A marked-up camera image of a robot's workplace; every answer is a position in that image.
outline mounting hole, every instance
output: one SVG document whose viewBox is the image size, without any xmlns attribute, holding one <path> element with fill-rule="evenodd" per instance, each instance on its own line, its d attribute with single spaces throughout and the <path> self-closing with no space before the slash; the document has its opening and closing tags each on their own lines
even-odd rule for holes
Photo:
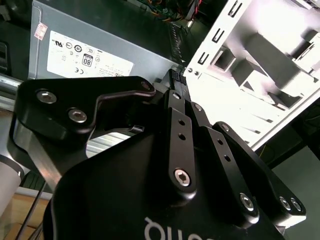
<svg viewBox="0 0 320 240">
<path fill-rule="evenodd" d="M 185 122 L 182 121 L 181 119 L 179 119 L 179 123 L 180 123 L 182 126 L 186 125 Z"/>
<path fill-rule="evenodd" d="M 224 155 L 224 159 L 227 160 L 228 162 L 231 162 L 231 159 L 228 155 Z"/>
<path fill-rule="evenodd" d="M 181 99 L 180 95 L 176 92 L 172 93 L 172 95 L 176 98 L 176 99 Z"/>
<path fill-rule="evenodd" d="M 186 137 L 185 137 L 185 135 L 183 135 L 183 134 L 181 134 L 181 133 L 179 133 L 179 138 L 181 139 L 181 140 L 186 140 Z"/>
</svg>

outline warning sticker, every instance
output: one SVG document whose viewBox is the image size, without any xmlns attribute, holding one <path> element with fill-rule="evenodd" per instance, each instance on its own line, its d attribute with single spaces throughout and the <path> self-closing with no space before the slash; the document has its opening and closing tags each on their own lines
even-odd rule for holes
<svg viewBox="0 0 320 240">
<path fill-rule="evenodd" d="M 50 32 L 46 70 L 65 78 L 129 76 L 130 61 L 77 41 L 55 31 Z"/>
<path fill-rule="evenodd" d="M 38 26 L 36 27 L 36 30 L 35 30 L 35 33 L 34 33 L 34 36 L 39 39 L 39 40 L 43 40 L 44 39 L 44 36 L 46 34 L 46 31 L 47 31 L 48 27 L 46 25 L 44 25 L 42 22 L 40 22 L 38 24 Z"/>
</svg>

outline cable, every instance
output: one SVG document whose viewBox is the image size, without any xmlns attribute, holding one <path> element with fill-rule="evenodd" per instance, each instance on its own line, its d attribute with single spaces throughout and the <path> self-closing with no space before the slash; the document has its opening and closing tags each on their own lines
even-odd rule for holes
<svg viewBox="0 0 320 240">
<path fill-rule="evenodd" d="M 36 240 L 38 239 L 38 236 L 40 237 L 43 230 L 43 223 L 41 222 L 39 226 L 33 231 L 31 236 L 28 238 L 28 240 Z"/>
<path fill-rule="evenodd" d="M 265 149 L 266 149 L 266 146 L 267 146 L 267 144 L 264 145 L 264 147 L 263 147 L 263 149 L 262 149 L 262 151 L 261 151 L 261 153 L 260 153 L 260 155 L 259 155 L 259 158 L 261 158 L 262 154 L 264 153 L 264 151 L 265 151 Z"/>
<path fill-rule="evenodd" d="M 24 221 L 23 221 L 23 224 L 22 224 L 21 228 L 19 229 L 19 232 L 18 232 L 15 240 L 19 240 L 19 239 L 21 238 L 21 236 L 22 236 L 22 234 L 23 234 L 23 232 L 24 232 L 24 230 L 25 230 L 25 228 L 26 228 L 26 226 L 27 226 L 28 221 L 29 221 L 29 219 L 30 219 L 31 216 L 32 216 L 32 213 L 33 213 L 34 210 L 36 209 L 36 206 L 37 206 L 37 204 L 38 204 L 38 202 L 39 202 L 40 196 L 41 196 L 41 194 L 43 193 L 46 185 L 47 185 L 47 183 L 44 182 L 43 185 L 41 186 L 38 194 L 36 195 L 36 197 L 35 197 L 35 199 L 34 199 L 34 201 L 33 201 L 33 203 L 32 203 L 32 206 L 31 206 L 28 214 L 26 215 L 26 217 L 25 217 L 25 219 L 24 219 Z"/>
<path fill-rule="evenodd" d="M 306 119 L 304 121 L 311 121 L 311 120 L 315 120 L 315 119 L 318 119 L 318 118 L 320 118 L 320 115 L 308 118 L 308 119 Z"/>
</svg>

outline metal frame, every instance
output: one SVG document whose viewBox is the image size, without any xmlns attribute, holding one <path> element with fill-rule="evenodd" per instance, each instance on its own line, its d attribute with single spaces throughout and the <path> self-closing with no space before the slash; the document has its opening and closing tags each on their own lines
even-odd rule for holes
<svg viewBox="0 0 320 240">
<path fill-rule="evenodd" d="M 246 3 L 244 6 L 245 12 L 238 12 L 238 22 L 228 22 L 228 8 L 232 6 L 231 2 L 226 4 L 184 75 L 192 101 L 207 109 L 210 123 L 229 123 L 256 151 L 320 97 L 320 84 L 319 81 L 315 81 L 312 89 L 301 96 L 299 101 L 280 109 L 281 106 L 273 106 L 275 101 L 268 93 L 257 94 L 251 89 L 239 87 L 232 77 L 232 71 L 244 59 L 259 66 L 245 50 L 248 38 L 254 33 L 259 32 L 283 54 L 290 56 L 305 42 L 304 31 L 320 27 L 320 14 L 314 9 L 308 11 L 301 8 L 290 0 L 252 0 L 251 4 Z M 232 28 L 214 44 L 214 33 L 222 29 L 224 24 L 231 25 Z M 210 66 L 211 60 L 215 59 L 221 47 L 230 49 L 236 57 L 236 62 L 226 73 Z M 203 53 L 205 58 L 207 54 L 208 57 L 201 65 L 198 60 L 203 57 Z M 269 78 L 267 84 L 274 83 Z"/>
</svg>

